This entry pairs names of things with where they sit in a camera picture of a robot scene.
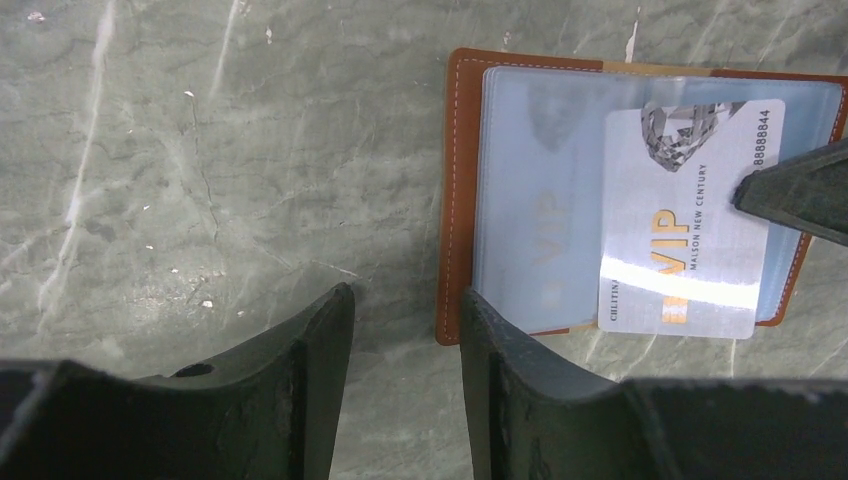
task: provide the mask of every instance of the marble surface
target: marble surface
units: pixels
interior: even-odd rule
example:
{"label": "marble surface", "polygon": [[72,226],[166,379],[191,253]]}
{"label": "marble surface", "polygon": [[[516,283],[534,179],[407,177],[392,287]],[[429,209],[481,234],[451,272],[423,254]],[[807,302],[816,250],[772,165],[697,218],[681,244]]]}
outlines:
{"label": "marble surface", "polygon": [[[0,45],[0,354],[170,374],[348,281],[333,478],[468,479],[459,352],[432,332],[450,51],[845,73],[848,11],[0,0]],[[817,241],[784,324],[744,342],[543,341],[612,378],[844,378],[846,267]]]}

